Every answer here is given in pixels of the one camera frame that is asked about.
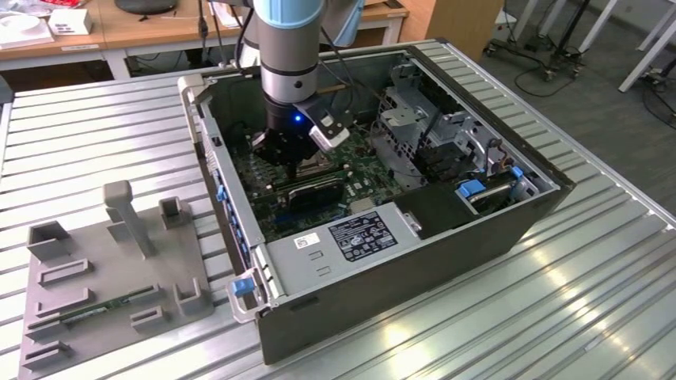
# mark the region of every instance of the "circuit board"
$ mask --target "circuit board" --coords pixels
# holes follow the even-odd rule
[[[354,213],[351,203],[368,200],[379,205],[400,194],[403,189],[390,176],[387,168],[371,147],[367,134],[354,132],[330,154],[318,153],[299,166],[296,180],[288,180],[286,169],[272,166],[254,153],[239,154],[234,163],[254,214],[268,241],[275,241],[304,230],[322,226]],[[292,213],[286,197],[294,189],[311,184],[340,180],[344,186],[340,201],[318,210]]]

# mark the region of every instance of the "open computer tower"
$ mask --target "open computer tower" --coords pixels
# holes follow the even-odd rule
[[[266,363],[350,329],[487,263],[574,183],[415,47],[335,55],[320,93],[351,136],[295,178],[252,149],[260,78],[203,74],[199,154],[236,278],[235,318],[255,321]]]

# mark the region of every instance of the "caster wheel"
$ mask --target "caster wheel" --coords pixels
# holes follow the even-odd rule
[[[486,48],[486,50],[484,50],[486,56],[487,56],[487,57],[492,57],[492,56],[494,56],[494,54],[496,53],[496,50],[498,50],[498,47],[496,47],[494,44],[491,44],[491,45]]]

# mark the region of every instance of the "ribbed metal worktable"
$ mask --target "ribbed metal worktable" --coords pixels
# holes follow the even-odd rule
[[[419,48],[578,182],[514,250],[266,366],[256,327],[234,321],[227,304],[232,269],[178,75],[20,93],[6,104],[0,134],[0,379],[18,374],[28,226],[58,218],[72,229],[106,220],[99,186],[119,179],[132,182],[136,209],[168,195],[191,201],[216,312],[51,378],[676,375],[674,217],[452,47],[428,41]]]

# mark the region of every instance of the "white label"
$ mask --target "white label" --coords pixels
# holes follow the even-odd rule
[[[294,239],[294,242],[296,243],[296,248],[306,248],[310,247],[312,244],[319,243],[319,235],[312,233],[302,237],[296,237]]]
[[[62,47],[62,51],[90,50],[90,49],[99,49],[99,45],[91,44],[91,45],[75,45]]]

